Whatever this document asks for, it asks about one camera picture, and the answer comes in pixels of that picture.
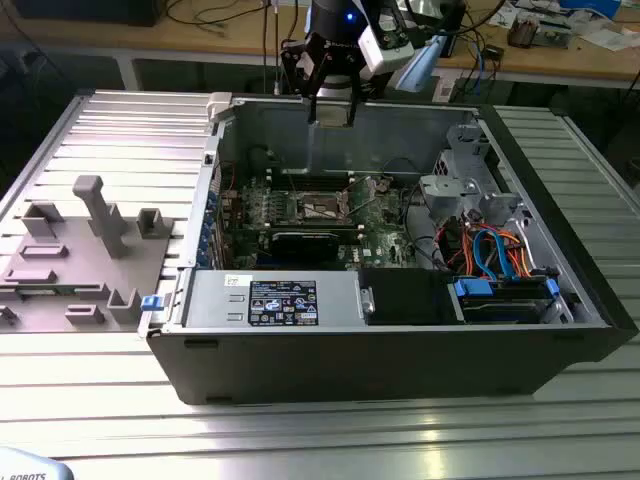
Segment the sticker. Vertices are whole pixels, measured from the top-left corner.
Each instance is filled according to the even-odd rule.
[[[254,327],[318,325],[316,282],[252,281],[250,287],[249,323]]]
[[[253,275],[225,275],[225,287],[248,287],[253,280]]]

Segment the blue latch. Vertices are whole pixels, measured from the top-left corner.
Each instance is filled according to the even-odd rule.
[[[493,288],[484,278],[461,278],[454,284],[458,297],[492,296]]]
[[[142,297],[140,308],[143,312],[161,312],[164,310],[164,296],[146,295]]]
[[[556,282],[553,278],[547,278],[545,284],[547,285],[549,293],[552,297],[557,297],[558,295],[560,295],[560,287],[558,286],[558,282]]]

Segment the warning label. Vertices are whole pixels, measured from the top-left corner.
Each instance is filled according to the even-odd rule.
[[[314,281],[251,282],[249,323],[254,327],[318,325]]]

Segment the motherboard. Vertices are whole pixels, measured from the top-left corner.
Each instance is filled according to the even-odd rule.
[[[401,221],[405,191],[384,175],[253,177],[222,194],[224,268],[416,266]]]

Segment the blue cable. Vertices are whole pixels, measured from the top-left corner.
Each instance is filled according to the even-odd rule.
[[[476,53],[478,55],[478,66],[480,67],[480,71],[478,72],[478,77],[476,78],[476,83],[473,85],[473,89],[476,95],[480,95],[480,79],[482,78],[482,74],[484,73],[484,58],[482,58],[482,52],[480,51],[480,47],[476,42],[473,42],[473,46],[476,47]]]
[[[489,267],[487,267],[484,264],[484,262],[482,261],[482,258],[480,258],[480,240],[482,239],[482,235],[485,233],[493,235],[493,237],[496,240],[496,249],[498,250],[498,259],[500,260],[500,267],[502,267],[502,273],[504,273],[505,276],[509,278],[516,277],[515,271],[513,270],[513,268],[511,267],[511,264],[507,260],[507,253],[504,250],[504,243],[502,241],[502,237],[498,235],[498,232],[494,232],[486,228],[483,230],[480,230],[476,234],[476,237],[473,239],[473,260],[476,262],[476,265],[478,265],[478,268],[480,268],[480,270],[482,270],[484,273],[489,275],[491,280],[493,280],[494,282],[498,280],[498,277],[496,277],[496,274],[493,273],[489,269]]]

